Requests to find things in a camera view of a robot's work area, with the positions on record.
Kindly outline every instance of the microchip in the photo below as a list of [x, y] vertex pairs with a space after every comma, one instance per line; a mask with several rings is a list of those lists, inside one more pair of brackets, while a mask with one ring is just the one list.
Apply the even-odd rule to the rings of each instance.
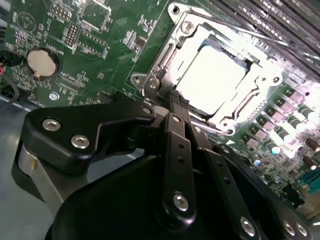
[[285, 168], [289, 167], [290, 165], [291, 165], [291, 162], [289, 162], [289, 161], [284, 161], [282, 163], [282, 166], [284, 166]]
[[259, 118], [257, 119], [257, 122], [260, 124], [261, 127], [265, 128], [269, 131], [272, 131], [277, 127], [277, 125], [270, 122], [267, 118], [265, 118], [262, 115], [259, 116]]
[[110, 104], [112, 102], [112, 99], [105, 92], [101, 91], [99, 92], [97, 101], [101, 104]]
[[289, 172], [288, 173], [291, 177], [295, 177], [295, 176], [297, 176], [298, 175], [298, 173], [297, 172], [295, 172], [295, 171], [291, 171], [291, 172]]
[[287, 113], [292, 113], [295, 110], [297, 110], [293, 105], [291, 105], [287, 101], [280, 108]]
[[265, 131], [262, 131], [261, 129], [256, 131], [256, 133], [254, 134], [254, 136], [256, 136], [260, 140], [264, 140], [268, 135], [269, 135], [268, 133], [266, 133]]
[[290, 99], [299, 104], [302, 104], [305, 101], [305, 97], [297, 91], [294, 94], [292, 94]]
[[286, 119], [286, 116], [282, 115], [280, 112], [275, 110], [274, 108], [270, 109], [267, 114], [276, 122], [281, 122]]
[[270, 121], [266, 121], [261, 126], [264, 127], [265, 129], [269, 130], [269, 131], [272, 131], [277, 127], [277, 125], [275, 125], [274, 123], [272, 123]]
[[276, 103], [283, 111], [287, 112], [287, 113], [292, 113], [295, 110], [297, 110], [293, 105], [291, 105], [289, 102], [287, 102], [284, 99], [280, 99], [277, 103]]
[[290, 144], [291, 146], [293, 146], [293, 145], [295, 145], [296, 143], [297, 143], [297, 140], [293, 139], [292, 142], [290, 142], [289, 144]]
[[243, 141], [245, 144], [247, 144], [250, 148], [255, 148], [256, 146], [259, 145], [259, 142], [251, 138], [250, 136], [246, 135], [243, 138]]
[[142, 36], [138, 38], [138, 40], [135, 43], [135, 46], [137, 46], [138, 48], [142, 49], [145, 44], [146, 44], [146, 39], [144, 39]]
[[299, 104], [302, 104], [305, 101], [305, 97], [293, 89], [288, 90], [285, 95]]

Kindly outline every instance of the screw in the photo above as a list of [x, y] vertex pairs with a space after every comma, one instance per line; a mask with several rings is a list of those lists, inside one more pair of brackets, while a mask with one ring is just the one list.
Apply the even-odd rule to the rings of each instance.
[[176, 117], [176, 116], [173, 116], [173, 120], [175, 120], [177, 123], [180, 122], [180, 119], [178, 117]]
[[140, 83], [140, 78], [137, 77], [137, 76], [135, 76], [135, 77], [133, 78], [133, 83], [136, 84], [136, 85], [138, 85], [138, 84]]
[[248, 219], [246, 219], [245, 217], [241, 217], [240, 218], [240, 223], [241, 223], [241, 227], [243, 228], [243, 230], [250, 236], [253, 237], [256, 235], [256, 230], [254, 228], [254, 226], [252, 225], [251, 222], [249, 222]]
[[200, 127], [198, 127], [198, 126], [195, 126], [194, 127], [194, 129], [195, 129], [195, 131], [199, 134], [199, 133], [201, 133], [201, 129], [200, 129]]
[[303, 236], [306, 237], [308, 235], [307, 230], [300, 223], [296, 222], [295, 225]]
[[181, 24], [181, 31], [186, 35], [190, 35], [193, 29], [194, 29], [194, 24], [190, 21], [184, 21]]
[[173, 196], [173, 202], [174, 202], [174, 205], [182, 212], [185, 212], [189, 209], [188, 200], [185, 198], [185, 196], [183, 196], [180, 193], [176, 193]]
[[275, 78], [273, 79], [273, 82], [274, 82], [274, 83], [277, 83], [277, 82], [279, 82], [279, 80], [280, 80], [279, 77], [275, 77]]
[[151, 114], [151, 110], [146, 108], [146, 107], [143, 107], [142, 110], [146, 113], [146, 114]]
[[71, 138], [71, 144], [77, 149], [86, 149], [90, 142], [86, 136], [75, 135]]
[[222, 150], [225, 151], [227, 154], [230, 153], [229, 149], [228, 149], [226, 146], [223, 145], [221, 148], [222, 148]]
[[295, 230], [293, 229], [293, 227], [287, 222], [287, 221], [283, 221], [282, 225], [284, 227], [284, 229], [291, 235], [294, 236], [296, 235]]
[[157, 78], [151, 78], [149, 80], [149, 86], [151, 89], [156, 89], [159, 86], [160, 82]]
[[61, 124], [55, 119], [48, 118], [42, 122], [42, 127], [47, 131], [55, 132], [61, 128]]
[[52, 91], [52, 92], [50, 92], [50, 94], [49, 94], [49, 98], [50, 98], [50, 100], [52, 100], [52, 101], [58, 101], [59, 98], [60, 98], [60, 95], [59, 95], [59, 93], [57, 93], [57, 92], [55, 92], [55, 91]]

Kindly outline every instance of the gray surface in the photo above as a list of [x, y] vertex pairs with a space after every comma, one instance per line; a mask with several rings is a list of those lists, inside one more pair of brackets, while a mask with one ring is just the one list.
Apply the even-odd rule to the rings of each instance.
[[11, 176], [26, 113], [17, 107], [0, 112], [1, 240], [44, 240], [53, 219], [46, 205], [20, 189]]

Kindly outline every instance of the green circuit board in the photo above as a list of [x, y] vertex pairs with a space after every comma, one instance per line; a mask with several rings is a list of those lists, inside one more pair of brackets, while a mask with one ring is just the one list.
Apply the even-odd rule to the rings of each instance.
[[[31, 91], [29, 100], [40, 107], [94, 104], [100, 91], [140, 98], [128, 77], [147, 72], [167, 39], [174, 26], [166, 9], [170, 2], [14, 0], [5, 49], [26, 57], [46, 47], [62, 63], [60, 73], [44, 81], [33, 80], [26, 65], [6, 74]], [[188, 3], [219, 14], [205, 0]], [[50, 92], [59, 93], [59, 101], [51, 101]]]
[[[13, 78], [19, 88], [30, 93], [28, 101], [42, 108], [97, 104], [101, 93], [112, 96], [121, 92], [129, 98], [142, 99], [130, 82], [130, 76], [148, 72], [173, 29], [174, 23], [167, 9], [171, 2], [12, 0], [5, 49], [25, 58], [36, 48], [50, 49], [58, 55], [61, 69], [55, 76], [43, 80], [34, 79], [26, 63], [6, 68], [5, 74]], [[213, 16], [240, 26], [214, 1], [175, 2], [204, 8]], [[305, 83], [304, 73], [294, 65], [283, 62], [283, 66], [283, 83], [270, 89], [265, 101], [238, 126], [234, 136], [208, 135], [216, 143], [229, 144], [241, 156], [250, 157], [253, 153], [263, 156], [269, 164], [261, 169], [269, 186], [278, 194], [288, 183], [299, 189], [302, 185], [299, 179], [309, 169], [301, 162], [300, 155], [291, 159], [272, 155], [266, 147], [268, 141], [257, 149], [250, 149], [243, 137], [256, 124], [256, 117], [268, 106], [273, 106], [288, 89], [295, 86], [309, 91], [314, 87], [313, 81]], [[52, 92], [59, 94], [58, 100], [50, 99]], [[297, 135], [297, 144], [302, 145], [306, 138], [314, 139], [317, 135], [314, 130]], [[313, 156], [308, 149], [303, 154]], [[282, 178], [280, 183], [275, 183], [275, 176]]]

